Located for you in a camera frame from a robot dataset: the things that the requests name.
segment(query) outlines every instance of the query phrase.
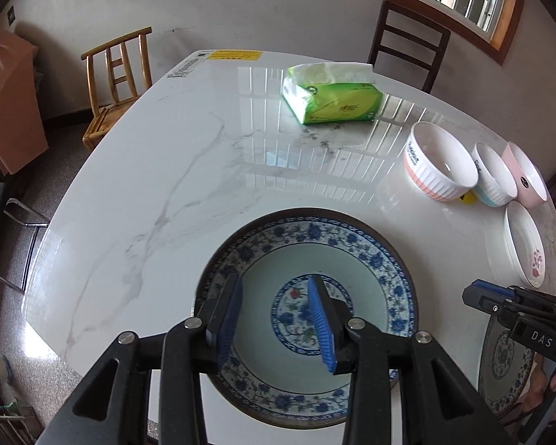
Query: white wall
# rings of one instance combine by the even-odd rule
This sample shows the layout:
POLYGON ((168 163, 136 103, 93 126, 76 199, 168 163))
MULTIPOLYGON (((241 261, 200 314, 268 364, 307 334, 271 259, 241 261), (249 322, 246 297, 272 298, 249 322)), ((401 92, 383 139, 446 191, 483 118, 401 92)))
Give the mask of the white wall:
MULTIPOLYGON (((243 48, 365 62, 381 0, 12 0, 16 32, 40 47, 44 117, 89 106, 80 54, 143 26, 153 79, 198 49, 243 48)), ((420 86, 393 57, 377 70, 420 86)), ((98 80, 107 101, 104 73, 98 80)), ((503 66, 452 35, 432 94, 523 147, 546 176, 556 169, 556 25, 526 0, 503 66)))

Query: pink cloth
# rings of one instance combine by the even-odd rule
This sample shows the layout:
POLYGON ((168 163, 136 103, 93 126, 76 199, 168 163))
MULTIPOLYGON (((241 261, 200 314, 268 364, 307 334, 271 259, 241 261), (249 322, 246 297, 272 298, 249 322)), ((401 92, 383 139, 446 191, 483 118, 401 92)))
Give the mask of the pink cloth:
POLYGON ((0 167, 14 174, 47 150, 33 77, 37 48, 0 34, 0 167))

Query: wooden chair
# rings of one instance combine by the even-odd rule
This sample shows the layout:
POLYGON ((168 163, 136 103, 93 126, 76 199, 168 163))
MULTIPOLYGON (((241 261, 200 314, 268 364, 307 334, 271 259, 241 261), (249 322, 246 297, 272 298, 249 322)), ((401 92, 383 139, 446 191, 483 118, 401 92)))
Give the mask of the wooden chair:
POLYGON ((434 21, 429 20, 428 18, 408 10, 403 6, 398 4, 392 3, 390 1, 384 1, 383 5, 381 6, 381 13, 379 15, 379 21, 377 23, 377 30, 375 31, 375 37, 373 38, 373 46, 371 49, 371 55, 369 56, 368 63, 375 65, 375 61, 377 60, 377 54, 379 52, 389 53, 389 55, 393 55, 398 57, 399 59, 406 60, 407 62, 411 62, 414 65, 418 65, 426 70, 428 70, 428 75, 426 76, 426 80, 424 85, 422 86, 422 91, 426 93, 431 93, 431 89, 433 84, 435 83, 436 74, 439 73, 439 68, 441 67, 441 62, 443 61, 443 55, 445 55, 445 50, 447 49, 447 44, 449 43, 449 37, 451 36, 451 32, 446 29, 444 26, 435 23, 434 21), (426 40, 423 40, 416 35, 412 35, 404 30, 396 28, 391 25, 387 25, 387 14, 390 11, 394 11, 396 13, 402 14, 407 16, 408 18, 415 20, 419 23, 422 23, 424 26, 428 26, 433 30, 439 32, 441 34, 441 40, 439 41, 438 45, 434 45, 426 40), (383 32, 388 31, 391 33, 395 33, 396 35, 400 35, 401 37, 407 38, 423 47, 427 47, 429 50, 432 50, 435 53, 435 56, 432 60, 432 63, 426 63, 422 60, 419 60, 411 55, 407 55, 405 53, 399 52, 398 50, 394 50, 390 47, 386 47, 381 45, 381 39, 383 38, 383 32))
POLYGON ((148 90, 152 87, 152 77, 150 76, 150 62, 148 61, 148 47, 146 45, 146 35, 152 33, 152 28, 143 28, 136 32, 128 33, 123 37, 111 40, 95 49, 92 49, 81 55, 82 60, 86 60, 86 76, 89 84, 89 96, 90 96, 90 106, 92 108, 94 118, 89 125, 89 128, 84 133, 82 142, 84 146, 92 151, 96 145, 105 137, 108 131, 115 125, 120 117, 129 109, 132 104, 139 99, 138 92, 135 89, 134 74, 131 71, 130 58, 128 56, 128 50, 125 45, 129 40, 138 38, 138 43, 140 45, 140 60, 142 63, 142 77, 144 78, 144 87, 148 90), (111 48, 119 45, 121 51, 121 58, 113 60, 111 57, 111 48), (109 78, 109 88, 111 89, 111 95, 113 96, 114 103, 99 108, 99 104, 96 96, 96 84, 95 84, 95 67, 93 63, 93 57, 101 52, 105 52, 105 63, 107 64, 107 75, 109 78), (125 75, 121 77, 115 77, 114 68, 124 66, 125 75), (117 91, 117 86, 122 83, 127 82, 130 88, 131 97, 120 100, 119 93, 117 91))

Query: metal screw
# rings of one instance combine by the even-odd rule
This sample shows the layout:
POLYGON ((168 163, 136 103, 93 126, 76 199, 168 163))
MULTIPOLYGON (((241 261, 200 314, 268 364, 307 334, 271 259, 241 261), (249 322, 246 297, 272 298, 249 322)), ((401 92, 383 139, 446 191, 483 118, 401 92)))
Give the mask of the metal screw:
POLYGON ((117 337, 117 341, 120 345, 128 345, 135 339, 135 334, 131 331, 124 331, 117 337))
POLYGON ((185 327, 187 329, 196 329, 202 325, 202 320, 200 318, 191 317, 185 320, 185 327))
POLYGON ((432 336, 428 331, 419 331, 415 336, 416 341, 423 345, 430 343, 432 340, 432 336))
POLYGON ((360 318, 351 318, 348 320, 348 327, 350 329, 363 329, 365 322, 360 318))

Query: table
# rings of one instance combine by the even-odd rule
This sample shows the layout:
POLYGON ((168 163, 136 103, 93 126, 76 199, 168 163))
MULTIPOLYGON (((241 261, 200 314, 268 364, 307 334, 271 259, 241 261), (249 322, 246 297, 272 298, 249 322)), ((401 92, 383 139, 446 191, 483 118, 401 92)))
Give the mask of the table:
MULTIPOLYGON (((329 208, 389 240, 413 278, 420 328, 476 384, 488 317, 464 306, 461 291, 477 278, 520 284, 503 241, 504 211, 428 198, 408 179, 401 152, 418 120, 437 123, 468 149, 482 141, 500 153, 506 142, 380 75, 375 85, 388 95, 375 123, 301 126, 280 97, 282 79, 289 66, 320 60, 209 54, 195 52, 149 89, 76 176, 37 253, 24 300, 30 325, 85 374, 120 332, 157 334, 190 316, 200 273, 241 226, 280 209, 329 208)), ((552 202, 532 215, 547 259, 541 291, 556 294, 552 202)), ((212 443, 341 443, 343 425, 268 426, 228 404, 207 377, 202 388, 212 443)), ((157 394, 155 374, 154 420, 157 394)))

